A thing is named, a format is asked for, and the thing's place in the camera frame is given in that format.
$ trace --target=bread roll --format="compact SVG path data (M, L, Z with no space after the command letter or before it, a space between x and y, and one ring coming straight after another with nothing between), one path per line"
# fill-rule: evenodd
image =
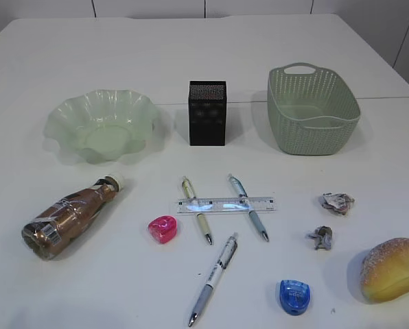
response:
M409 292L409 239L392 239L372 249L363 260L360 288L370 302Z

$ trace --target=black mesh pencil holder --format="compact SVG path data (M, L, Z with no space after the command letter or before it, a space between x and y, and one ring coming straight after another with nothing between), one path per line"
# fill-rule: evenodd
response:
M189 144L224 146L226 135L226 82L189 83Z

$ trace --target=plastic basket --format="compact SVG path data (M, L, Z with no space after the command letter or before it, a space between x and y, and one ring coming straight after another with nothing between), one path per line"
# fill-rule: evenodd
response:
M296 66L314 72L287 71ZM336 153L348 141L360 118L359 105L343 79L332 70L307 63L271 70L267 103L274 137L279 148L289 154Z

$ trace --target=pen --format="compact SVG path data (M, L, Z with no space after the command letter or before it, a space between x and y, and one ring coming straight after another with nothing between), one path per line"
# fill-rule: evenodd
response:
M187 199L193 199L193 200L197 199L196 192L194 188L192 187L191 181L186 176L183 176L182 189ZM212 241L211 229L209 228L205 215L202 213L199 213L196 216L197 216L198 226L200 226L200 230L202 231L207 242L209 242L209 244L212 245L213 241Z
M229 182L232 184L233 188L238 193L238 196L243 198L244 202L249 205L246 190L244 190L244 187L241 185L241 182L237 178L233 177L231 173L229 174ZM250 217L250 220L257 229L258 233L260 233L264 240L268 242L268 234L266 228L262 224L261 219L259 219L257 212L254 209L249 210L248 216Z
M189 318L189 327L191 327L199 316L201 316L207 302L211 299L212 292L217 287L218 280L220 279L223 271L228 267L232 256L238 247L237 238L238 233L235 232L227 240L220 257L218 257L217 263L212 269L211 275L208 277L206 284L204 285L203 290L197 299L196 305L192 309L191 317Z

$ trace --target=light green plastic bowl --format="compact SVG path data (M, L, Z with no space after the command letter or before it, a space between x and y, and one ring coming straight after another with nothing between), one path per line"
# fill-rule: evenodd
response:
M43 134L87 162L135 153L151 138L158 110L131 90L94 90L62 102L49 115Z

